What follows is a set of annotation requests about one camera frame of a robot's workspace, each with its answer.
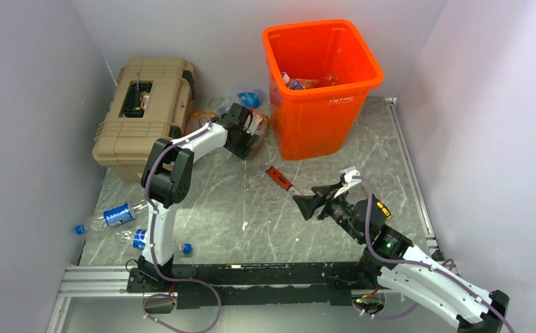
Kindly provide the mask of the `crushed orange label bottle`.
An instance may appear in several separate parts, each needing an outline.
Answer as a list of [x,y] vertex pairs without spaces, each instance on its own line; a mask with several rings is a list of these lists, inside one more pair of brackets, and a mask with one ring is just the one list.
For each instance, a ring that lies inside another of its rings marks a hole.
[[265,114],[253,111],[251,116],[251,123],[246,128],[246,133],[251,135],[248,143],[248,158],[252,158],[259,152],[260,147],[265,142],[270,125],[270,118]]

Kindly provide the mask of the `blue label crushed bottle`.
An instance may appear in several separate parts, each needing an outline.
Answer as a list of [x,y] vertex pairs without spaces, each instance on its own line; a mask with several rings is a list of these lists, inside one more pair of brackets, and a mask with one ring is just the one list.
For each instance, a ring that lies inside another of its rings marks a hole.
[[300,83],[299,80],[290,78],[289,75],[285,72],[281,72],[281,78],[283,79],[283,82],[285,86],[290,90],[303,90],[303,86]]

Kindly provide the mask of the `clear bottle orange label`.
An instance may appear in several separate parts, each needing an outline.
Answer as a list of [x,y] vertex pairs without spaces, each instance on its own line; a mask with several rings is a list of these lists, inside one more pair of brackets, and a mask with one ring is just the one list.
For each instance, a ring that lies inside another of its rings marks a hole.
[[301,89],[313,89],[319,86],[317,79],[298,79]]

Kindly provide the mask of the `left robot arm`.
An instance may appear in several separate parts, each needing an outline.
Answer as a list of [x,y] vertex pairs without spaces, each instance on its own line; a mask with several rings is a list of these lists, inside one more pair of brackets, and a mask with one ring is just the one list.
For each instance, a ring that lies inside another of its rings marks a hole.
[[155,141],[142,174],[149,217],[137,267],[155,291],[168,289],[174,279],[175,218],[189,193],[194,163],[218,148],[245,160],[261,145],[269,129],[266,115],[236,103],[221,117],[203,116],[201,121],[199,129],[184,137]]

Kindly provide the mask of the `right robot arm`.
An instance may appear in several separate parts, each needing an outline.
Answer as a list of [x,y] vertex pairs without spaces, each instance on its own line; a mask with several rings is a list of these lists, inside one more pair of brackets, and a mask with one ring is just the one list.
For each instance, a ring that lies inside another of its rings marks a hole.
[[305,219],[330,218],[364,252],[356,265],[356,278],[365,288],[380,286],[402,293],[445,320],[457,332],[500,332],[514,329],[506,319],[509,296],[487,291],[436,262],[409,238],[386,224],[391,217],[367,186],[368,197],[355,205],[346,200],[348,185],[316,186],[303,195],[288,188]]

